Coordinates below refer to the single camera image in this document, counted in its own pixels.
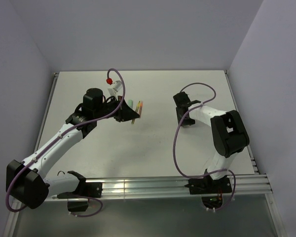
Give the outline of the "olive yellow pen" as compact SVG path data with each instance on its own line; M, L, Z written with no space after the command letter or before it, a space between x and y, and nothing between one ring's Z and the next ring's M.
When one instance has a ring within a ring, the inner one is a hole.
M139 101L139 102L137 103L137 105L136 105L136 108L135 108L135 112L136 112L136 113L138 113L138 111L139 111L140 103L141 103L141 101ZM131 124L134 124L134 123L135 123L135 120L136 120L136 118L132 119Z

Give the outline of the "green highlighter pen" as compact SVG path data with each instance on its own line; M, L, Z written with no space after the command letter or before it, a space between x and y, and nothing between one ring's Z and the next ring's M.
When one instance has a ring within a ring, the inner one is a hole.
M128 100L128 106L130 107L130 108L132 108L133 107L133 100Z

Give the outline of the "orange thin pen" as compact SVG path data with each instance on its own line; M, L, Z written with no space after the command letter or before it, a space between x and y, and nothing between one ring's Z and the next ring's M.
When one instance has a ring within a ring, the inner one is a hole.
M139 118L141 118L142 115L142 109L143 109L143 101L140 101L140 105L139 105L139 109L138 109L138 114L139 114Z

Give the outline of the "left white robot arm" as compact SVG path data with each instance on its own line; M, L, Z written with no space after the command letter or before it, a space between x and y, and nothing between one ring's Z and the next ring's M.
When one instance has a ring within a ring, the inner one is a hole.
M21 162L11 161L6 169L5 204L10 211L9 198L14 197L26 207L35 209L47 197L69 193L81 197L86 192L86 178L68 171L64 175L47 179L47 173L54 164L75 144L83 140L102 119L114 118L117 122L138 119L140 116L131 109L123 97L107 102L103 91L90 88L83 96L73 114L61 129L45 145Z

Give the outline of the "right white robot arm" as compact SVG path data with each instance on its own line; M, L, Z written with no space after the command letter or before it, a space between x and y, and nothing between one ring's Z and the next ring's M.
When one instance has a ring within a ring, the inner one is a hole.
M191 101L183 91L174 95L173 99L178 120L173 143L174 161L176 161L177 136L181 127L191 126L199 121L211 128L216 152L201 177L207 177L203 182L204 188L213 193L221 186L220 179L227 175L234 158L250 143L243 121L236 110L221 111L206 106L198 100Z

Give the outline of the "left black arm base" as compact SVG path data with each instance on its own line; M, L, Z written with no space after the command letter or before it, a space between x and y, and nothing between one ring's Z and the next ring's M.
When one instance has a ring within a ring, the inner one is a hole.
M102 186L101 182L87 182L85 187L79 193L70 193L65 192L57 195L57 199L73 199L73 198L84 198L85 200L76 200L68 201L67 209L70 213L79 215L89 216L90 214L85 214L87 209L91 207L91 202L96 202L99 204L98 209L95 211L95 214L98 214L102 208L103 203L99 198L102 195Z

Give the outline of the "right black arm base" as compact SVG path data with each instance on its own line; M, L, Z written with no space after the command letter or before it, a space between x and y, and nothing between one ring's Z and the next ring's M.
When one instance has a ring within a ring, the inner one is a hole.
M191 195L208 195L210 197L202 197L202 202L206 208L217 209L223 205L223 194L232 193L230 179L227 176L218 180L213 180L210 176L202 179L189 179L185 185L189 189Z

